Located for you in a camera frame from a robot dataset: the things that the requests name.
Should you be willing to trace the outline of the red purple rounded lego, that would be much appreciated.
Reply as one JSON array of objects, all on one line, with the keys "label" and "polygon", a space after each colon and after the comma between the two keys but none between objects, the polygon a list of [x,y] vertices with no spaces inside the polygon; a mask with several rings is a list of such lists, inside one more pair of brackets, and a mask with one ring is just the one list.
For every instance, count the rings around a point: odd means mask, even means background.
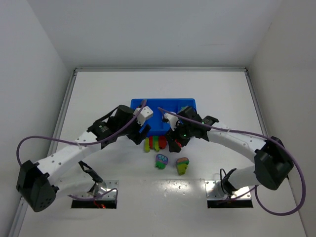
[{"label": "red purple rounded lego", "polygon": [[175,140],[174,142],[176,143],[176,145],[177,145],[180,149],[182,149],[182,145],[181,145],[177,140]]}]

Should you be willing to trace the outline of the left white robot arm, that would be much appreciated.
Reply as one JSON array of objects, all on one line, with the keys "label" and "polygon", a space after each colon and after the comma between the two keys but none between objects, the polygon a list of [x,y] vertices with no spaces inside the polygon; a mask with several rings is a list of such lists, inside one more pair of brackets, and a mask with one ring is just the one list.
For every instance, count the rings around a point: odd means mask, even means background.
[{"label": "left white robot arm", "polygon": [[60,139],[59,142],[66,146],[56,153],[36,162],[18,162],[17,191],[34,212],[41,212],[62,193],[61,176],[77,164],[91,177],[93,184],[101,183],[102,178],[83,160],[122,136],[127,136],[136,145],[140,144],[151,129],[146,122],[153,115],[145,101],[135,109],[117,106],[97,119],[75,141]]}]

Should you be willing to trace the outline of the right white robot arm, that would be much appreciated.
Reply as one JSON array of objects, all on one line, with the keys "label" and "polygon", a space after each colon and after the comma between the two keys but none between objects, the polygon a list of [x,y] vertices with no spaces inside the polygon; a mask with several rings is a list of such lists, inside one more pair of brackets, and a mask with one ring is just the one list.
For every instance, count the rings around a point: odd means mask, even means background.
[{"label": "right white robot arm", "polygon": [[170,126],[166,133],[170,152],[180,152],[191,138],[197,138],[229,148],[252,162],[252,166],[233,168],[221,178],[215,190],[222,197],[231,196],[246,186],[261,185],[275,191],[294,167],[279,138],[230,130],[215,117],[202,118],[191,106],[176,114],[164,111],[162,120]]}]

